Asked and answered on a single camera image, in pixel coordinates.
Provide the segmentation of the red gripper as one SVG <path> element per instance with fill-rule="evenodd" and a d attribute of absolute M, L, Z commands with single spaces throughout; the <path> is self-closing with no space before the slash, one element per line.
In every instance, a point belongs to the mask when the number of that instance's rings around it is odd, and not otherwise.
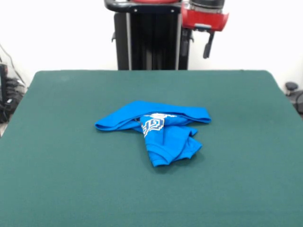
<path fill-rule="evenodd" d="M 205 45 L 203 58 L 210 56 L 214 31 L 223 31 L 229 19 L 229 13 L 224 14 L 218 9 L 207 9 L 194 6 L 191 2 L 183 2 L 181 6 L 182 15 L 182 36 L 181 36 L 181 56 L 188 55 L 189 43 L 192 30 L 210 30 L 209 39 Z"/>

